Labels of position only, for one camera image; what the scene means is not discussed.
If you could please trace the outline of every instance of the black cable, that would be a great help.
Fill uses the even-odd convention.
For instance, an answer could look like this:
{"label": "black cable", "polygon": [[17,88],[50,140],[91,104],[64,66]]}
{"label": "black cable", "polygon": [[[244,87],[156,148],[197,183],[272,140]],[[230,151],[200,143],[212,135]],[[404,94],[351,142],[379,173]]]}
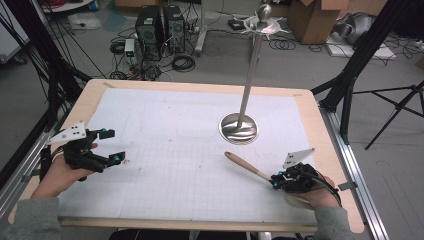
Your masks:
{"label": "black cable", "polygon": [[309,174],[309,173],[299,171],[298,169],[295,169],[295,170],[297,170],[297,172],[300,176],[312,178],[312,180],[314,180],[315,182],[318,182],[318,183],[321,183],[322,185],[324,185],[324,187],[327,188],[328,191],[330,191],[330,193],[334,196],[334,198],[336,198],[337,202],[339,203],[339,206],[342,207],[342,201],[341,201],[340,195],[338,193],[338,189],[335,189],[333,186],[331,186],[331,184],[329,184],[323,178],[317,177],[317,176]]}
{"label": "black cable", "polygon": [[84,49],[81,47],[81,45],[77,42],[77,40],[70,34],[70,32],[63,26],[61,22],[59,24],[66,30],[66,32],[69,34],[69,36],[72,38],[72,40],[77,44],[79,49],[84,53],[84,55],[90,60],[90,62],[93,64],[93,66],[100,72],[100,74],[106,79],[107,77],[103,74],[103,72],[99,69],[99,67],[94,63],[93,59],[90,58],[90,56],[84,51]]}
{"label": "black cable", "polygon": [[172,60],[172,70],[177,72],[190,72],[196,67],[196,62],[189,55],[178,55]]}

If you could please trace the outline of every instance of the wire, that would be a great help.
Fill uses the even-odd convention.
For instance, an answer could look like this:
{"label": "wire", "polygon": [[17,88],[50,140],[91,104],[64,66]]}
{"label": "wire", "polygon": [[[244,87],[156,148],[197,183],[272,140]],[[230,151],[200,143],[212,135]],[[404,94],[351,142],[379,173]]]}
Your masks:
{"label": "wire", "polygon": [[196,62],[189,55],[178,55],[172,60],[172,70],[177,72],[190,72],[196,67]]}
{"label": "wire", "polygon": [[338,193],[338,189],[335,189],[333,186],[331,186],[325,180],[325,178],[323,178],[321,173],[319,173],[318,171],[315,170],[322,177],[322,178],[319,178],[315,175],[299,171],[298,169],[295,169],[295,170],[299,173],[299,175],[304,176],[304,177],[308,177],[308,178],[312,178],[313,181],[322,184],[334,196],[334,198],[339,203],[339,206],[342,207],[342,201],[341,201],[340,195]]}

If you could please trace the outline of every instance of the desk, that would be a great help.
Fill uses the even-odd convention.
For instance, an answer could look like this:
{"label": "desk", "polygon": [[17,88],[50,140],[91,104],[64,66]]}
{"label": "desk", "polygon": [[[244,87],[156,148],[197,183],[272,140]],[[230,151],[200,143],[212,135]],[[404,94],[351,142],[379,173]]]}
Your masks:
{"label": "desk", "polygon": [[[89,122],[100,102],[102,94],[108,88],[166,90],[179,92],[208,92],[240,94],[242,86],[222,86],[185,83],[161,82],[134,82],[114,80],[91,80],[66,119],[63,128],[68,128],[79,120]],[[293,97],[298,106],[308,143],[317,149],[314,154],[315,165],[324,175],[331,176],[336,184],[346,182],[343,170],[333,148],[321,114],[312,93],[309,90],[262,88],[253,87],[251,94],[265,96]],[[28,197],[37,185],[37,178],[33,178],[22,198]],[[359,215],[353,196],[349,191],[341,192],[344,208],[349,213],[349,222],[354,232],[362,232],[364,226]],[[61,218],[62,225],[73,226],[103,226],[103,227],[133,227],[156,229],[192,229],[192,230],[237,230],[237,231],[279,231],[279,232],[313,232],[314,226],[301,224],[275,223],[245,223],[245,222],[195,222],[176,220],[139,220],[139,219],[103,219],[103,218]]]}

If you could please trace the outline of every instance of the hand-mounted device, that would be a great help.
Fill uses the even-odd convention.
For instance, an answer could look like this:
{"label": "hand-mounted device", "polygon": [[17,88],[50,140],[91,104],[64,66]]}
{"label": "hand-mounted device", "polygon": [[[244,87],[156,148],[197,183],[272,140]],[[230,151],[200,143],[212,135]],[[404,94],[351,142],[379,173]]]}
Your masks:
{"label": "hand-mounted device", "polygon": [[[41,150],[40,153],[40,180],[43,180],[47,174],[52,164],[53,156],[61,151],[63,151],[66,163],[74,169],[83,168],[101,173],[105,168],[121,164],[125,159],[125,152],[114,153],[109,155],[108,158],[105,158],[91,151],[93,142],[97,139],[97,136],[100,140],[112,138],[115,137],[115,130],[100,129],[90,131],[89,129],[85,129],[84,123],[80,121],[49,139],[47,141],[47,147]],[[52,154],[50,151],[51,145],[63,141],[68,142],[58,147]]]}

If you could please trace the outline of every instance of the gray sleeve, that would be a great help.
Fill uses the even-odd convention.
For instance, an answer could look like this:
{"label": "gray sleeve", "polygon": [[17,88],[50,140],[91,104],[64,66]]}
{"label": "gray sleeve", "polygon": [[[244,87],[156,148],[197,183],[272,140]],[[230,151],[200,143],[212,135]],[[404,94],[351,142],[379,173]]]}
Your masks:
{"label": "gray sleeve", "polygon": [[315,218],[318,231],[315,240],[359,239],[359,236],[350,231],[347,211],[341,207],[320,207],[315,209]]}
{"label": "gray sleeve", "polygon": [[15,222],[1,233],[1,239],[61,239],[61,229],[57,221],[58,207],[58,198],[19,201]]}

